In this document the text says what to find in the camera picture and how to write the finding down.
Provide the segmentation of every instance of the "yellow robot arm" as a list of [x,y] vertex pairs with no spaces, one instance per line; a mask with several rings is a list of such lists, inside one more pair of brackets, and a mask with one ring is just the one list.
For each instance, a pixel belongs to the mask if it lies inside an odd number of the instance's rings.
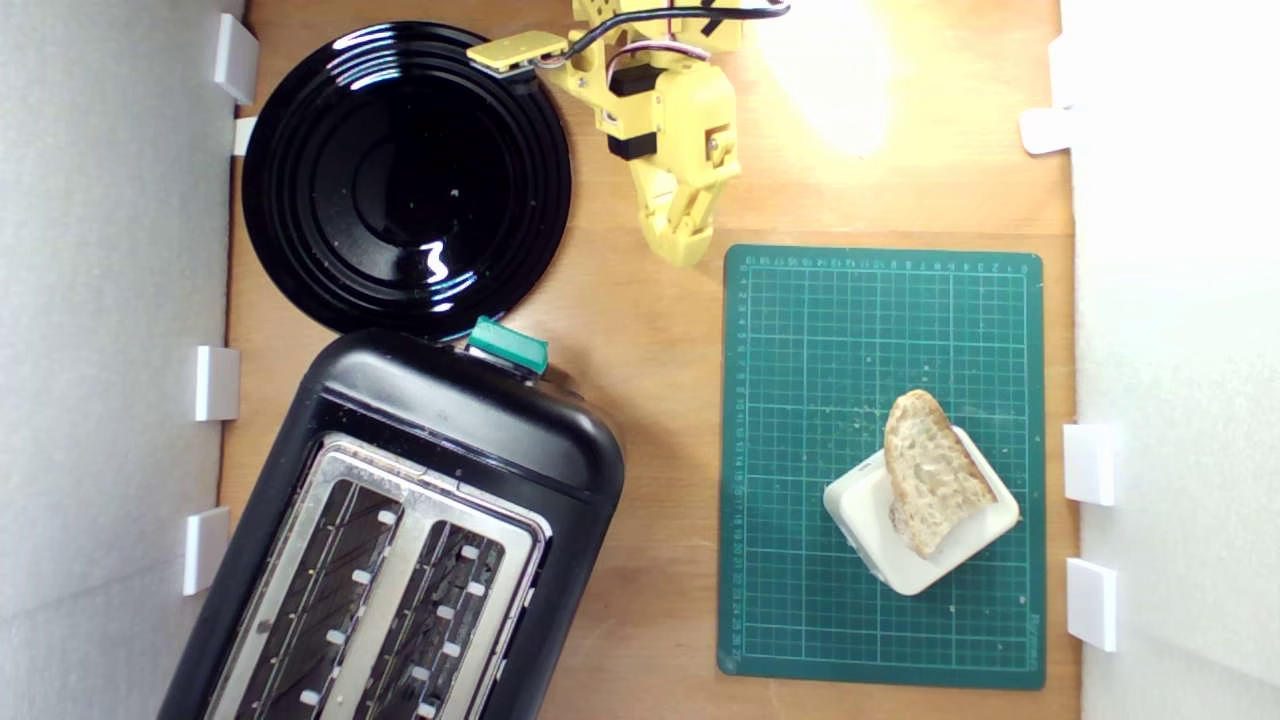
[[[595,127],[631,169],[649,247],[677,266],[698,263],[707,251],[716,201],[742,172],[733,86],[707,61],[710,51],[737,49],[741,22],[694,17],[707,6],[689,3],[575,0],[573,17],[593,28],[567,38],[532,31],[467,50],[474,63],[498,74],[536,67],[547,82],[595,110]],[[772,17],[786,8],[754,12]],[[609,24],[652,10],[690,15]],[[742,19],[753,12],[740,0],[721,1],[714,10],[730,18],[741,12]]]

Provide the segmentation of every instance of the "wooden surface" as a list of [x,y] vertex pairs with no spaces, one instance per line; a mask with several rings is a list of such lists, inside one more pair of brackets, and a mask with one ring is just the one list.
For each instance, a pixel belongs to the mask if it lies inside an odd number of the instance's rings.
[[[617,420],[627,484],[543,708],[544,719],[1075,719],[1078,643],[1065,632],[1061,433],[1074,413],[1070,182],[1028,158],[1018,114],[1048,101],[1052,0],[801,0],[718,58],[739,94],[744,177],[691,270],[634,223],[631,181],[590,114],[558,96],[572,136],[570,229],[509,316]],[[570,27],[568,0],[250,0],[257,100],[312,49],[388,19],[488,36]],[[246,108],[252,114],[256,108]],[[303,369],[333,336],[294,310],[250,249],[237,195],[229,343],[243,352],[221,501],[238,512]],[[1048,684],[959,691],[727,678],[716,670],[721,270],[737,242],[998,249],[1044,259]]]

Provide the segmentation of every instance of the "white dish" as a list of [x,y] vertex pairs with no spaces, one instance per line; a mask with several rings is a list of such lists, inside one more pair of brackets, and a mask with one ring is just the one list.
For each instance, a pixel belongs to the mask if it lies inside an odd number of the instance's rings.
[[890,523],[893,488],[883,450],[827,486],[822,496],[827,512],[872,574],[901,594],[919,594],[1018,524],[1019,507],[1012,493],[968,433],[954,425],[952,429],[996,493],[996,502],[961,520],[928,560],[916,555]]

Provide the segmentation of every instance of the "black toaster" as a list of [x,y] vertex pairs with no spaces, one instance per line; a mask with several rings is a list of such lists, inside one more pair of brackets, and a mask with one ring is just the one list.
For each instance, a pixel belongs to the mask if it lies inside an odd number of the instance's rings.
[[545,368],[486,320],[463,348],[370,329],[324,350],[161,720],[536,716],[623,477]]

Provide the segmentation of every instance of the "slice of bread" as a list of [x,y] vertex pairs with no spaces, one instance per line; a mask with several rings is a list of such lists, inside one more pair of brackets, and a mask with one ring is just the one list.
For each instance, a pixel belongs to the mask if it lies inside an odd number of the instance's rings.
[[893,486],[890,521],[928,559],[961,520],[996,502],[996,493],[923,389],[899,397],[884,424],[884,464]]

